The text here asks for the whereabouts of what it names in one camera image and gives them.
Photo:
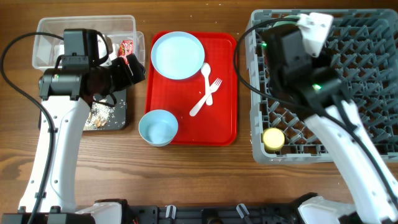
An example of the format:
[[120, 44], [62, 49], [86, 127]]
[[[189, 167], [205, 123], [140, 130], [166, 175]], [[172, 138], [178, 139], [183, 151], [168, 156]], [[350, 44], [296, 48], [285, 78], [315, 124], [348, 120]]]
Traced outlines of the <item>yellow plastic cup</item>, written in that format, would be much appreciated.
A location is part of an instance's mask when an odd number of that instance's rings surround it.
[[266, 151], [276, 152], [284, 146], [285, 135], [278, 128], [267, 128], [262, 134], [262, 141]]

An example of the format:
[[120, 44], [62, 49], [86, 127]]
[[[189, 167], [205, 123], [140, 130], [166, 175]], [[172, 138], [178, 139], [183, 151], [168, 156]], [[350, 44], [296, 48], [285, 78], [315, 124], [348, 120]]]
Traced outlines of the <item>red snack wrapper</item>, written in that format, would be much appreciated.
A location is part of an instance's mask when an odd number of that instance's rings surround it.
[[127, 56], [134, 52], [134, 41], [133, 40], [123, 40], [118, 50], [118, 57], [124, 59], [125, 63], [128, 65]]

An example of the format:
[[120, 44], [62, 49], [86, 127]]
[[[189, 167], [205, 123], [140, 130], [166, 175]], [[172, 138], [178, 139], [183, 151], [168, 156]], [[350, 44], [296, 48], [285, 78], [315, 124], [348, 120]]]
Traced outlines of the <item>white napkin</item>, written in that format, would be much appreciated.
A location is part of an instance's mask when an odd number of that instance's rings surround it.
[[54, 47], [54, 60], [55, 61], [57, 61], [57, 59], [58, 59], [58, 57], [60, 56], [60, 55], [63, 55], [65, 53], [65, 51], [64, 51], [64, 45], [63, 44], [59, 44], [59, 45], [56, 45], [55, 47]]
[[106, 35], [97, 35], [98, 38], [98, 53], [99, 59], [108, 56], [107, 61], [103, 62], [101, 66], [110, 66], [113, 58], [114, 48], [112, 40]]

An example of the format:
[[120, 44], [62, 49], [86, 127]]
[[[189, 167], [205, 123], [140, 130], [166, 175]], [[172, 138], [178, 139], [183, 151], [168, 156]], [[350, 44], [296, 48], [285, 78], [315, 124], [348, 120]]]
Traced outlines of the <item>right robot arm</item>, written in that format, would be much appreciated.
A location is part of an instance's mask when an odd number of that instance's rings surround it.
[[293, 24], [260, 34], [271, 96], [294, 112], [322, 142], [343, 176], [364, 223], [397, 223], [397, 180], [382, 160], [331, 53], [312, 31]]

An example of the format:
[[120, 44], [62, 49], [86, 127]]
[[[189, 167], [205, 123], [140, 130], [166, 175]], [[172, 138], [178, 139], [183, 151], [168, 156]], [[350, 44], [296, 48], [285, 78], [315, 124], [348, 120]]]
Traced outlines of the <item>leftover rice and food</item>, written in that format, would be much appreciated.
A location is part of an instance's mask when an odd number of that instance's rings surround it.
[[112, 104], [108, 99], [94, 102], [86, 120], [84, 131], [110, 131], [122, 129], [126, 124], [126, 101], [121, 100], [115, 107], [106, 106]]

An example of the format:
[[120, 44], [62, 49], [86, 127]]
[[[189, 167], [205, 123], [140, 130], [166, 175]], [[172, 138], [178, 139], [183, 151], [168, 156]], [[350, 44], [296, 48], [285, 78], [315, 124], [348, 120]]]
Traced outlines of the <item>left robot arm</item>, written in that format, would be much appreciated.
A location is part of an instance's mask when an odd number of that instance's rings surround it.
[[75, 171], [80, 141], [95, 95], [109, 96], [145, 78], [135, 54], [107, 65], [93, 29], [65, 29], [64, 53], [39, 79], [40, 134], [34, 166], [18, 211], [5, 213], [3, 223], [134, 223], [125, 199], [98, 200], [78, 210]]

